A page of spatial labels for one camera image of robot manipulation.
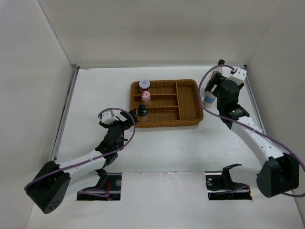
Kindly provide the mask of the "tall black-capped sauce bottle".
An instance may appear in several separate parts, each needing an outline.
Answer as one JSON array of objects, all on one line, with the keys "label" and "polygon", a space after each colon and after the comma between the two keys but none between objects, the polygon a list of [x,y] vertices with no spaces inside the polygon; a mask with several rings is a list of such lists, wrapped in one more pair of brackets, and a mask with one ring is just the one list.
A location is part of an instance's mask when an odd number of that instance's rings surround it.
[{"label": "tall black-capped sauce bottle", "polygon": [[210,76],[209,76],[208,83],[207,83],[207,85],[206,85],[204,91],[205,91],[205,92],[211,91],[212,88],[213,88],[213,86],[214,86],[214,83],[213,83],[214,77],[215,77],[216,75],[222,75],[222,74],[223,74],[223,67],[222,67],[222,66],[215,68],[215,69],[211,72],[211,74],[210,74]]}]

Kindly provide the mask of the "black-capped small spice bottle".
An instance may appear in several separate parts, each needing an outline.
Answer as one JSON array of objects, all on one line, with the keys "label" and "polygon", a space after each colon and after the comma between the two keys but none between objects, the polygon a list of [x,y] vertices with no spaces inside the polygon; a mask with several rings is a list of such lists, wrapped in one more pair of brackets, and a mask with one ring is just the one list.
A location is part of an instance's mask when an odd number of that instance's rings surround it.
[{"label": "black-capped small spice bottle", "polygon": [[137,122],[146,122],[148,118],[148,108],[146,105],[139,105],[136,108],[136,119]]}]

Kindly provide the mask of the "silver-lid white blue jar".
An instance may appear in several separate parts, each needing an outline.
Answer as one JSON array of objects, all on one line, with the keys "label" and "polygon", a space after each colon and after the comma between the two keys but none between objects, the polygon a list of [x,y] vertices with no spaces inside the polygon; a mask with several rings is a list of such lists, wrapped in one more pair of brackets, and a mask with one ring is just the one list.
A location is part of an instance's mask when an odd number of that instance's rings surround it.
[{"label": "silver-lid white blue jar", "polygon": [[216,99],[216,97],[213,95],[213,93],[207,91],[205,93],[203,103],[205,104],[205,106],[212,105],[214,103],[215,99]]}]

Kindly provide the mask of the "pink-lid clear spice jar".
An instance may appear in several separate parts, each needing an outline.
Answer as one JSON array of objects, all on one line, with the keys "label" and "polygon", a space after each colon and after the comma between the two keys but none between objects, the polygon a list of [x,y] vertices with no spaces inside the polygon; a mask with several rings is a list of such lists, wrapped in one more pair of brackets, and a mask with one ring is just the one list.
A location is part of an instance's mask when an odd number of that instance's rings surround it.
[{"label": "pink-lid clear spice jar", "polygon": [[151,94],[149,91],[143,91],[142,94],[141,94],[141,100],[142,100],[142,103],[145,105],[145,106],[148,106],[149,105],[149,102],[151,100]]}]

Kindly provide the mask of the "grey-lid red-label jar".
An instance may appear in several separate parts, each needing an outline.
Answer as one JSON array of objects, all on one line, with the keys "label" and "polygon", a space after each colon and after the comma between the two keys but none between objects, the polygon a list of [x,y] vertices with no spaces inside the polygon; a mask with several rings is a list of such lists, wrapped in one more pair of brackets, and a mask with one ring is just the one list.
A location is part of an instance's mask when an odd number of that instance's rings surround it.
[{"label": "grey-lid red-label jar", "polygon": [[139,81],[139,88],[140,88],[141,92],[142,91],[149,91],[150,86],[151,86],[151,83],[147,79],[142,79],[142,80]]}]

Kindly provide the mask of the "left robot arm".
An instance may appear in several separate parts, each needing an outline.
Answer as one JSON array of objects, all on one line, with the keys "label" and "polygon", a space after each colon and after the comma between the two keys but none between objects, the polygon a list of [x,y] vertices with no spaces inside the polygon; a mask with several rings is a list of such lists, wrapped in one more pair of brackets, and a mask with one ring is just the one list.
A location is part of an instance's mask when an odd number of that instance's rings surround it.
[{"label": "left robot arm", "polygon": [[136,116],[133,111],[120,108],[118,111],[125,120],[115,116],[108,124],[100,121],[100,126],[107,133],[94,150],[68,162],[45,163],[36,177],[24,187],[25,193],[44,214],[53,212],[62,203],[73,182],[90,172],[103,170],[130,143],[131,140],[124,137],[124,132],[136,127]]}]

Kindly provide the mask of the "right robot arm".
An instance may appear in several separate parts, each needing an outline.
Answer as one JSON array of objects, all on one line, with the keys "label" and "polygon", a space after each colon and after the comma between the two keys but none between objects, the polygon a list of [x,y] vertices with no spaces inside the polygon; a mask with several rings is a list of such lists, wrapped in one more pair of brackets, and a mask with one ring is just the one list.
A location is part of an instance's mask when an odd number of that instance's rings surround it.
[{"label": "right robot arm", "polygon": [[249,113],[239,105],[243,83],[238,84],[232,77],[219,73],[211,83],[221,120],[245,142],[261,165],[261,170],[254,175],[261,193],[271,198],[298,188],[300,163],[296,156],[281,150],[278,144],[264,136]]}]

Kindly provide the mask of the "brown wicker divided basket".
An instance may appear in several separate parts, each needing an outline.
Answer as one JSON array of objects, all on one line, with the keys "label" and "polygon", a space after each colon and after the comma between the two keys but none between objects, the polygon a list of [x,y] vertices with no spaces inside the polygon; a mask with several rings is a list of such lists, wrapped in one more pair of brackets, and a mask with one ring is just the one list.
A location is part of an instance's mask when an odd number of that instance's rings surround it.
[{"label": "brown wicker divided basket", "polygon": [[192,126],[203,120],[195,80],[152,80],[150,84],[148,114],[137,128]]}]

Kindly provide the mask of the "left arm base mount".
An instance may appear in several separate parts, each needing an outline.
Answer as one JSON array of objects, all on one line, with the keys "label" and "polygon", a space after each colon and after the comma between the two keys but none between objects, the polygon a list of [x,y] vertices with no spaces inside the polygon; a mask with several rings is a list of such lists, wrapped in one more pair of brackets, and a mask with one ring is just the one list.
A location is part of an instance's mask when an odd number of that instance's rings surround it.
[{"label": "left arm base mount", "polygon": [[77,201],[120,201],[122,173],[108,173],[105,169],[93,172],[99,179],[94,186],[86,187],[77,193]]}]

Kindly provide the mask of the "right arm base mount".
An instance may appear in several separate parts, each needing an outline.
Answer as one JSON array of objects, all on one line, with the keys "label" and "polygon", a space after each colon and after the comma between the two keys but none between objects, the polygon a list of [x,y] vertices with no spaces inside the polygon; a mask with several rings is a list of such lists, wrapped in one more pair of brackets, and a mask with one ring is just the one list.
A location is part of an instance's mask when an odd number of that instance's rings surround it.
[{"label": "right arm base mount", "polygon": [[221,171],[205,172],[209,200],[252,200],[249,185],[232,181],[230,170],[240,166],[241,164],[232,164]]}]

